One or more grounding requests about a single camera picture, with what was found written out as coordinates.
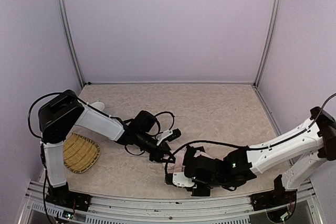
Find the pink folding umbrella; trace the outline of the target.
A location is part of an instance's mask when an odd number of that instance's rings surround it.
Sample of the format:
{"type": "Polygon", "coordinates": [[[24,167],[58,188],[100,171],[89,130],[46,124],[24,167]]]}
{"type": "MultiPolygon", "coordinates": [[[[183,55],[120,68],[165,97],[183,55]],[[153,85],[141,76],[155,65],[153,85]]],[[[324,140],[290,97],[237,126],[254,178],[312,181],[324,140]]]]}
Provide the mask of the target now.
{"type": "Polygon", "coordinates": [[[175,154],[175,160],[169,160],[166,163],[166,160],[164,160],[163,168],[165,174],[172,174],[174,172],[184,172],[185,170],[185,165],[186,162],[193,157],[198,157],[198,156],[205,156],[208,158],[211,158],[208,154],[205,153],[204,147],[192,147],[192,146],[187,146],[178,151],[175,154]]]}

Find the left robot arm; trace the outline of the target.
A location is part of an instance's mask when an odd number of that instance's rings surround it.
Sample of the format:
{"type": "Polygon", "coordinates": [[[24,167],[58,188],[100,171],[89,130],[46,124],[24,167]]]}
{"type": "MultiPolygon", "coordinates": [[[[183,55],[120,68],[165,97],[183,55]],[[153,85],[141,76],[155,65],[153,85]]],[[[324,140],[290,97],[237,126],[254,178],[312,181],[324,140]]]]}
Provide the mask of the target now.
{"type": "Polygon", "coordinates": [[[47,176],[53,188],[67,184],[64,143],[71,133],[88,132],[119,145],[134,145],[147,152],[152,162],[161,163],[172,156],[169,146],[150,134],[152,127],[161,126],[148,111],[142,110],[134,118],[123,120],[100,111],[71,90],[51,93],[50,97],[38,110],[38,121],[47,176]]]}

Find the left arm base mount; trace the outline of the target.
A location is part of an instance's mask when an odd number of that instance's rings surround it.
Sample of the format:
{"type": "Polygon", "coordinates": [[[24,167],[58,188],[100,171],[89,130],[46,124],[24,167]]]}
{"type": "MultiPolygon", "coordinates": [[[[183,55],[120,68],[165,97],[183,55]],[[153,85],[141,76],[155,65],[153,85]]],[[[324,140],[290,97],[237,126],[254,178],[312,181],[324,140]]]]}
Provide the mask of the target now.
{"type": "Polygon", "coordinates": [[[91,202],[91,195],[74,191],[49,192],[45,201],[56,206],[87,212],[91,202]]]}

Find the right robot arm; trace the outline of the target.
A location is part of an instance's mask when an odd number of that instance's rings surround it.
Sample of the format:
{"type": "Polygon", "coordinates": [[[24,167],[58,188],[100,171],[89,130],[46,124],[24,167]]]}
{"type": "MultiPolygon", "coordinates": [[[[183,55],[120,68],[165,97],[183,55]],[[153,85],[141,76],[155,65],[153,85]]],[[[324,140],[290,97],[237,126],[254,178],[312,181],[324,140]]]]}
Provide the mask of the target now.
{"type": "Polygon", "coordinates": [[[280,187],[295,191],[320,166],[335,160],[335,118],[320,107],[295,129],[277,138],[230,152],[223,159],[202,154],[185,157],[183,176],[187,187],[238,188],[272,167],[299,156],[280,175],[280,187]]]}

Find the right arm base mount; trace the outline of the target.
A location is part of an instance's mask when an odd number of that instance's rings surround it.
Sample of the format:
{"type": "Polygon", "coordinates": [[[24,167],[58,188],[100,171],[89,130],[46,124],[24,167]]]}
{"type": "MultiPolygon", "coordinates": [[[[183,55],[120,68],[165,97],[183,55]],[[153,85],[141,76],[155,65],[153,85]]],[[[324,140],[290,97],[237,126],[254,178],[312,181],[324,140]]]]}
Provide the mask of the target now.
{"type": "Polygon", "coordinates": [[[296,191],[276,193],[271,190],[263,193],[252,194],[250,196],[250,200],[254,211],[259,211],[294,202],[296,200],[296,196],[296,191]]]}

